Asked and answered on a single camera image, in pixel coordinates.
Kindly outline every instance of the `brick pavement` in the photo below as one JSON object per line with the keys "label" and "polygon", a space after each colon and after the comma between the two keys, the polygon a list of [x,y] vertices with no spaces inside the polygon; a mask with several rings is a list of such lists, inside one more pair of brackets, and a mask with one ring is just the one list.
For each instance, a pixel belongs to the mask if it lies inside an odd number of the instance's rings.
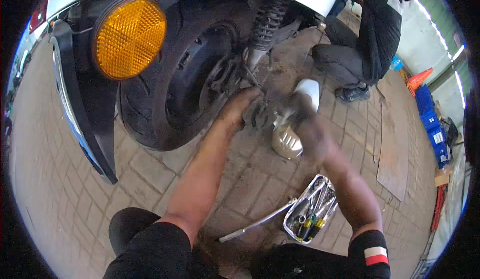
{"label": "brick pavement", "polygon": [[[291,90],[309,76],[321,84],[319,113],[334,138],[375,192],[382,210],[393,278],[409,278],[428,239],[435,205],[435,160],[416,112],[405,99],[409,115],[409,165],[405,201],[400,202],[376,182],[381,144],[381,100],[375,89],[369,101],[344,105],[335,100],[334,78],[313,68],[309,47],[315,30],[276,48],[269,84]],[[60,278],[99,278],[114,258],[108,239],[113,214],[135,206],[165,212],[167,201],[201,140],[171,152],[153,152],[133,141],[122,123],[115,123],[115,157],[119,182],[106,184],[93,170],[63,119],[51,70],[51,46],[36,49],[14,103],[10,164],[14,192],[35,244]],[[200,235],[213,249],[221,271],[244,278],[237,264],[248,263],[264,238],[280,228],[281,218],[223,245],[213,242],[266,215],[298,196],[317,173],[305,161],[289,161],[270,147],[271,132],[249,136],[239,132],[230,148],[214,210]],[[340,211],[311,246],[346,255],[351,227]]]}

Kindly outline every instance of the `red and white stripe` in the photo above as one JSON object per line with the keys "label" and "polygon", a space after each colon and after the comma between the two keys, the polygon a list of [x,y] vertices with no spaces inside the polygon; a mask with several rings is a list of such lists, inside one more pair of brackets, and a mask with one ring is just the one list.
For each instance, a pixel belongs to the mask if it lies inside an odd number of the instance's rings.
{"label": "red and white stripe", "polygon": [[372,247],[364,250],[365,263],[371,266],[377,263],[384,262],[388,264],[387,249],[383,247]]}

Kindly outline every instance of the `orange reflector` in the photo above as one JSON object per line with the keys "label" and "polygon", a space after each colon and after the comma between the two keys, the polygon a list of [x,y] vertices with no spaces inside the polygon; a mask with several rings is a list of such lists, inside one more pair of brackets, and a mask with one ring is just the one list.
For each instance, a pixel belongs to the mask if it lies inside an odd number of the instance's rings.
{"label": "orange reflector", "polygon": [[94,40],[98,66],[113,79],[142,72],[162,47],[167,19],[154,0],[125,0],[102,20]]}

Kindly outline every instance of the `dirty hand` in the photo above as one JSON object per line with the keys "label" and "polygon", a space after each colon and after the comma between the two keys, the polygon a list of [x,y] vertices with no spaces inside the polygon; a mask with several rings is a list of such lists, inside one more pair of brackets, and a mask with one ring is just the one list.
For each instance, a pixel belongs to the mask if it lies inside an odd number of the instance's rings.
{"label": "dirty hand", "polygon": [[322,163],[335,147],[326,121],[311,109],[309,99],[299,106],[294,131],[300,138],[305,157],[313,163]]}
{"label": "dirty hand", "polygon": [[243,123],[243,111],[263,93],[260,88],[250,87],[241,89],[236,95],[232,96],[228,102],[223,106],[217,120],[225,121],[229,126],[237,128]]}

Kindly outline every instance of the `rear wheel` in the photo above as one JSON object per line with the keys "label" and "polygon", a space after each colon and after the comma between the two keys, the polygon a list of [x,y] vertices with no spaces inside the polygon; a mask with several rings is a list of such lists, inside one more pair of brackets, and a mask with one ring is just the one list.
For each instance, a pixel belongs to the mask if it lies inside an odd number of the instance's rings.
{"label": "rear wheel", "polygon": [[153,150],[168,151],[194,138],[227,97],[212,83],[231,69],[248,5],[231,1],[169,9],[159,61],[120,84],[119,111],[127,131]]}

